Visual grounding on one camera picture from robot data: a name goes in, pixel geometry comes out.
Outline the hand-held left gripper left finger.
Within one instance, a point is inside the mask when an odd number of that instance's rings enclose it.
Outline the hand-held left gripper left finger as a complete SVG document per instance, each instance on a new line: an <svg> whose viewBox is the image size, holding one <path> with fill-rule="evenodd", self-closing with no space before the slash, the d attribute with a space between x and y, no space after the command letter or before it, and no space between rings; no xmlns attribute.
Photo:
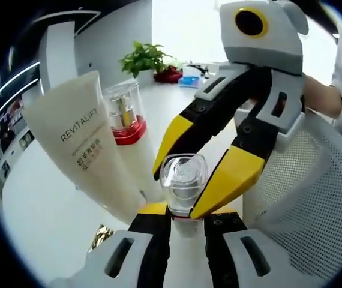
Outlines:
<svg viewBox="0 0 342 288"><path fill-rule="evenodd" d="M85 265L50 287L162 287L170 257L171 216L166 202L139 210L86 257Z"/></svg>

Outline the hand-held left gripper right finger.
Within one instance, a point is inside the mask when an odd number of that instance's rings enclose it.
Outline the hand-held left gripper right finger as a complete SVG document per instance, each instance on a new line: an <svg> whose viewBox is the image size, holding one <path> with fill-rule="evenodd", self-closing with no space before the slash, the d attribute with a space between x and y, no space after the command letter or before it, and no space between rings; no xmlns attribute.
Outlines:
<svg viewBox="0 0 342 288"><path fill-rule="evenodd" d="M203 221L205 256L214 287L304 287L305 275L288 252L235 211L216 212Z"/></svg>

